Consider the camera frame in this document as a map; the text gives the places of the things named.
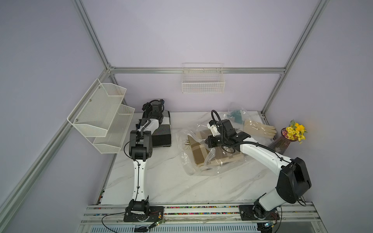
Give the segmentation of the grey white checked scarf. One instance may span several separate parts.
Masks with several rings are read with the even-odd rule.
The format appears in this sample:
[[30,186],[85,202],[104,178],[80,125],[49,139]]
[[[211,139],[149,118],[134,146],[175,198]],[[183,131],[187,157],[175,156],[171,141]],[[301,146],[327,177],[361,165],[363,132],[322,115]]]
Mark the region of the grey white checked scarf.
[[170,112],[163,113],[163,121],[152,133],[152,144],[154,148],[170,147],[172,145],[172,132]]

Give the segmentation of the brown beige plaid scarf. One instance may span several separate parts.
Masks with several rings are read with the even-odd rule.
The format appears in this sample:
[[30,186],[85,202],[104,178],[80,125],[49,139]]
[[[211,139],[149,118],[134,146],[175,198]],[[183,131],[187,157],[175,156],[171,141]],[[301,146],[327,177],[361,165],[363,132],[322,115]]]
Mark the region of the brown beige plaid scarf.
[[185,149],[191,149],[196,166],[217,167],[234,162],[244,162],[245,157],[241,152],[228,153],[228,149],[221,147],[208,148],[205,140],[212,135],[208,130],[187,134]]

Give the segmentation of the clear plastic vacuum bag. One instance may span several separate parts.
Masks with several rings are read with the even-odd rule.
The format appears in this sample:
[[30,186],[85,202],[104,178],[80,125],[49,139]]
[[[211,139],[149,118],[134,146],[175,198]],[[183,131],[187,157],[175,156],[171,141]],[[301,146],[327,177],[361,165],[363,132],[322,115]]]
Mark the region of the clear plastic vacuum bag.
[[[254,115],[235,116],[225,114],[236,132],[250,134],[260,144],[268,146],[276,134],[274,126],[265,125],[255,120]],[[185,172],[191,176],[217,176],[238,166],[252,162],[254,159],[237,150],[218,146],[209,148],[205,140],[212,135],[207,124],[210,118],[205,116],[176,133],[181,162]]]

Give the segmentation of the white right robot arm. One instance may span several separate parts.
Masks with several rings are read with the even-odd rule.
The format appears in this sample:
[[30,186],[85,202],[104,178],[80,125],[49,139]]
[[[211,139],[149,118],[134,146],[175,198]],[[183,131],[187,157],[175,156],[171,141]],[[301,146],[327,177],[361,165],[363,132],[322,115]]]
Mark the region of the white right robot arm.
[[285,203],[302,204],[302,196],[312,187],[306,163],[264,146],[245,132],[237,132],[230,120],[221,119],[217,111],[211,111],[207,127],[211,135],[205,140],[209,148],[221,147],[228,153],[242,152],[269,168],[277,177],[277,184],[270,192],[255,200],[248,213],[249,218],[264,220]]

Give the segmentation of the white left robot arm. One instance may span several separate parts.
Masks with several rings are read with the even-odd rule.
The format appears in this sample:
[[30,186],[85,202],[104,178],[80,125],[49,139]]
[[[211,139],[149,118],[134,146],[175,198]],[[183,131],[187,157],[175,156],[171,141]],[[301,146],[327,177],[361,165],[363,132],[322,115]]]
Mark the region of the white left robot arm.
[[149,196],[145,191],[146,163],[153,153],[152,135],[163,121],[164,100],[152,100],[142,107],[143,115],[130,132],[130,140],[125,144],[125,155],[134,165],[134,194],[126,208],[126,215],[148,216],[150,211]]

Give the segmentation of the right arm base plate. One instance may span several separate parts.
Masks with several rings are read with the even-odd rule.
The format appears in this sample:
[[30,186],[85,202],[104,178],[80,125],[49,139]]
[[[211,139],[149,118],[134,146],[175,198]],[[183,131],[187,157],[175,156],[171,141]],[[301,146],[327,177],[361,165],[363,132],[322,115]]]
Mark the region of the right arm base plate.
[[260,206],[255,205],[239,205],[239,214],[241,220],[280,220],[280,216],[276,209],[266,211]]

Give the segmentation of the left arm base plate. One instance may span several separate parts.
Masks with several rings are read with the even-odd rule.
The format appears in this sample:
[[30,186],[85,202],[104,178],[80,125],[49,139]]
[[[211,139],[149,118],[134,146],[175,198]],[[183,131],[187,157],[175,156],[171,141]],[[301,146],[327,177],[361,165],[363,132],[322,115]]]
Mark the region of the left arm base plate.
[[127,207],[123,217],[124,222],[156,222],[161,220],[164,215],[164,206],[150,206],[149,209],[144,211],[134,211]]

